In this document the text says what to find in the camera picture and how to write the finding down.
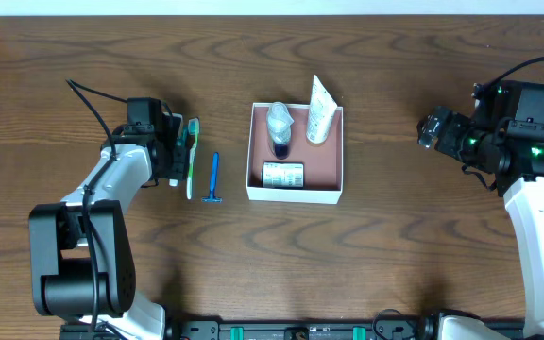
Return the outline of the Colgate toothpaste tube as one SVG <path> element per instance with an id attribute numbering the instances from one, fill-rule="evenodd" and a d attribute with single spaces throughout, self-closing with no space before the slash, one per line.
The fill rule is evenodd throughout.
<path id="1" fill-rule="evenodd" d="M 180 130 L 180 135 L 177 137 L 173 150 L 173 164 L 169 178 L 169 185 L 171 187 L 178 187 L 182 181 L 186 180 L 188 170 L 187 139 L 188 128 L 183 127 Z"/>

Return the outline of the green white toothbrush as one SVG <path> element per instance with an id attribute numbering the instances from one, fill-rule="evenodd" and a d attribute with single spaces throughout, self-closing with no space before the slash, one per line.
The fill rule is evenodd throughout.
<path id="1" fill-rule="evenodd" d="M 188 133 L 193 138 L 193 143 L 189 152 L 189 167 L 186 183 L 186 196 L 188 200 L 193 199 L 193 174 L 194 165 L 196 159 L 196 151 L 198 147 L 198 140 L 200 134 L 200 120 L 198 118 L 192 118 L 189 120 Z"/>

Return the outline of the blue disposable razor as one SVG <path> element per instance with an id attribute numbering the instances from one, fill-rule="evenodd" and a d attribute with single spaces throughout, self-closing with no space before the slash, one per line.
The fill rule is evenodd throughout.
<path id="1" fill-rule="evenodd" d="M 219 153 L 215 152 L 212 156 L 212 168 L 210 173 L 209 192 L 207 196 L 201 198 L 203 203 L 221 203 L 223 199 L 218 197 L 216 192 L 217 178 L 219 169 Z"/>

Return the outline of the green white soap box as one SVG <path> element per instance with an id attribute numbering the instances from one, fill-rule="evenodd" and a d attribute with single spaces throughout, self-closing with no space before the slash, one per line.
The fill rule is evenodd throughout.
<path id="1" fill-rule="evenodd" d="M 264 188 L 303 188 L 304 165 L 301 163 L 265 162 L 262 181 Z"/>

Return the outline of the white lotion tube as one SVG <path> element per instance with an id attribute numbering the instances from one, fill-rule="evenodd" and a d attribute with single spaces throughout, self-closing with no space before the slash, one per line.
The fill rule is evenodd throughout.
<path id="1" fill-rule="evenodd" d="M 337 103 L 319 77 L 314 75 L 306 129 L 306 138 L 310 143 L 320 145 L 326 141 L 337 108 Z"/>

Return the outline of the clear pump bottle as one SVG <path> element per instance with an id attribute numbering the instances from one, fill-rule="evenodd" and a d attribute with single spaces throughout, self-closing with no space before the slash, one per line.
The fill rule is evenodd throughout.
<path id="1" fill-rule="evenodd" d="M 279 160 L 289 155 L 293 124 L 294 119 L 285 104 L 271 104 L 266 114 L 268 144 L 272 154 Z"/>

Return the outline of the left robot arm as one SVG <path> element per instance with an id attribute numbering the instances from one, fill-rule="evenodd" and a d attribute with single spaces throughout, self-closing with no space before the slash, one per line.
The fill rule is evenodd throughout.
<path id="1" fill-rule="evenodd" d="M 124 215 L 139 190 L 181 181 L 183 118 L 154 98 L 129 98 L 127 121 L 92 172 L 58 203 L 28 217 L 36 311 L 65 320 L 63 339 L 163 339 L 164 308 L 137 290 Z"/>

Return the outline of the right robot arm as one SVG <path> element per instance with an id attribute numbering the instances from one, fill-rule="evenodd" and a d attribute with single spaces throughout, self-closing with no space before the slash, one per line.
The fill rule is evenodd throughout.
<path id="1" fill-rule="evenodd" d="M 494 176 L 518 242 L 525 289 L 522 335 L 544 339 L 544 84 L 501 80 L 473 94 L 467 117 L 438 106 L 417 125 L 420 145 L 449 156 L 466 175 Z"/>

